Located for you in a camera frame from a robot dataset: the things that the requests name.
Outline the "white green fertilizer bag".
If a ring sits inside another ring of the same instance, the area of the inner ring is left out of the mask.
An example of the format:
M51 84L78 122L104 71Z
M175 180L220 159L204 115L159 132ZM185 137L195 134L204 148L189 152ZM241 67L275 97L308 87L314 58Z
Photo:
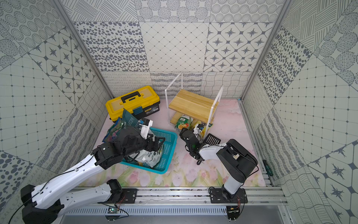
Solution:
M153 168L159 163L162 157L162 151L163 151L162 148L157 152L155 151L148 152L146 150L141 150L138 156L135 156L134 160Z

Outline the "blue green fertilizer bag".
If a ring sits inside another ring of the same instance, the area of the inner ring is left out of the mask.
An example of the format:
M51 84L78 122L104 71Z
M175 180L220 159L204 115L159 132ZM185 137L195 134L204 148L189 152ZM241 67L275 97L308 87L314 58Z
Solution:
M125 123L119 118L107 131L107 134L102 140L102 143L114 142L117 138L117 133L125 126Z

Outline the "green fruit picture bag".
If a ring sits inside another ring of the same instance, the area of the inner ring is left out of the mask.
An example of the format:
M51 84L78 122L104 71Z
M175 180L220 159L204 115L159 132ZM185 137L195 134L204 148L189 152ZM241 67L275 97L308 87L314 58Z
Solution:
M177 131L181 131L183 128L189 129L191 123L193 122L193 118L187 115L181 115L175 124L175 129Z

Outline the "yellow flower fertilizer bag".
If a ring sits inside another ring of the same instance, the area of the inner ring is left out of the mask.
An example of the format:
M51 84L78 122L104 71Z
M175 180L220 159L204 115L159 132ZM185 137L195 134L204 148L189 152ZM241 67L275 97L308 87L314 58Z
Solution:
M193 133L195 135L200 135L201 137L203 137L206 133L206 130L207 130L207 124L204 123L204 122L201 122L201 121L197 121L194 125L194 128L193 128Z

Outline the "dark green fertilizer bag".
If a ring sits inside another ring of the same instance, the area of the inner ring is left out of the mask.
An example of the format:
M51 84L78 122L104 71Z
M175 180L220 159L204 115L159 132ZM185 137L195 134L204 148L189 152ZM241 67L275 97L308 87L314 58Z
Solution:
M134 127L134 128L141 129L140 120L135 118L126 109L123 110L122 121L123 121L124 128Z

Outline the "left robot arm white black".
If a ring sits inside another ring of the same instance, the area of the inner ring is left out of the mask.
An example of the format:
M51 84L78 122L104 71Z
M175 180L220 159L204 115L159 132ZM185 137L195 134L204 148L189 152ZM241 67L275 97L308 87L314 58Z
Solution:
M134 127L121 129L117 137L99 145L85 159L69 170L51 178L44 184L27 185L21 189L22 220L26 224L51 224L58 216L92 203L119 203L125 193L118 180L77 193L69 193L75 186L91 176L106 170L124 158L141 151L158 152L164 137L148 133L142 137Z

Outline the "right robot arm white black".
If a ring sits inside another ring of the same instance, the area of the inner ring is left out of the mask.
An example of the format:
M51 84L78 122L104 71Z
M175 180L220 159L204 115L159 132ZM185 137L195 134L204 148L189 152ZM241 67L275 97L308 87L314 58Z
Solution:
M208 134L200 142L187 128L181 130L180 138L186 143L187 152L197 160L197 165L206 160L221 161L230 174L222 186L222 195L227 201L238 194L252 174L259 171L257 159L235 139L221 144L221 139Z

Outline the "white wooden two-tier shelf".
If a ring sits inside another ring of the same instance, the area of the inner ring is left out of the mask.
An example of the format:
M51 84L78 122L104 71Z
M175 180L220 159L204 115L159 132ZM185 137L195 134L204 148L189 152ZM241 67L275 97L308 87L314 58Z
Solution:
M169 101L167 91L178 78L181 78L181 89L173 100ZM213 122L213 117L222 98L223 90L224 87L221 86L214 100L186 91L183 87L183 73L180 72L171 81L169 86L165 88L166 106L168 109L174 110L177 114L184 114L205 122L207 125L204 137L206 137L209 131L209 124Z

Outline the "teal plastic basket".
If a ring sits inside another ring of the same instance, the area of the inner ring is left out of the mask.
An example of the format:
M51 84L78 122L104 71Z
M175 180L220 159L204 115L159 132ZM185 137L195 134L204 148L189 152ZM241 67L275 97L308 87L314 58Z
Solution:
M162 175L167 172L172 161L178 136L175 132L158 128L151 127L150 130L154 133L155 136L166 138L166 141L162 145L162 153L159 163L153 168L149 167L148 165L140 166L134 163L127 163L125 160L123 160L121 164Z

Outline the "black slotted scoop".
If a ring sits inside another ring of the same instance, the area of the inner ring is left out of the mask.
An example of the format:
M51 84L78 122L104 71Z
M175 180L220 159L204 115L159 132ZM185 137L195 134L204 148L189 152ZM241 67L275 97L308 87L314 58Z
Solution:
M217 138L216 136L209 133L203 141L203 145L219 145L221 139Z

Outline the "yellow black toolbox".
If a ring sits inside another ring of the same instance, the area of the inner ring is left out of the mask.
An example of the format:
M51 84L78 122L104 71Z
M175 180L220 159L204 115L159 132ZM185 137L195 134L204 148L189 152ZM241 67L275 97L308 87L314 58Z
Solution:
M105 104L113 122L121 119L124 111L128 111L137 119L142 119L159 111L159 105L160 98L151 86L111 99Z

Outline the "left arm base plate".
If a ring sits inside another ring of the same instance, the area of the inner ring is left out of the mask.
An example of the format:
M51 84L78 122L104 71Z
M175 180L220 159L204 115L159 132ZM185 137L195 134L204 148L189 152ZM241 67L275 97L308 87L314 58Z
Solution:
M137 197L138 189L115 189L111 190L110 198L106 201L107 203L135 203Z

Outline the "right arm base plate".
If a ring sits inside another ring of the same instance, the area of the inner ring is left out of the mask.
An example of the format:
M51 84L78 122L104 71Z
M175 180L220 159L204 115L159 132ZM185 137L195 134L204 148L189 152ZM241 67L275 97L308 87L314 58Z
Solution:
M210 187L208 189L211 203L247 203L245 189L239 188L235 194L230 194L224 188Z

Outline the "green handled screwdriver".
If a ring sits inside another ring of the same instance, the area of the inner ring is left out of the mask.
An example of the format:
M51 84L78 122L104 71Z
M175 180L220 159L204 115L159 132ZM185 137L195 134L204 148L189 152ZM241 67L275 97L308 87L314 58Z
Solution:
M263 160L263 164L264 164L264 166L265 166L265 169L266 169L267 174L268 174L269 176L273 176L274 173L273 173L271 167L269 166L268 162L267 162L266 160Z

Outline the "aluminium mounting rail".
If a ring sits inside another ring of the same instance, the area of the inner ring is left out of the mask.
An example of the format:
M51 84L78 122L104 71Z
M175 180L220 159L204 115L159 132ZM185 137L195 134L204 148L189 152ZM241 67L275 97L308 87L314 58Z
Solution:
M208 187L137 187L137 193L124 198L120 205L288 205L280 187L244 187L247 200L226 202L222 194L209 193Z

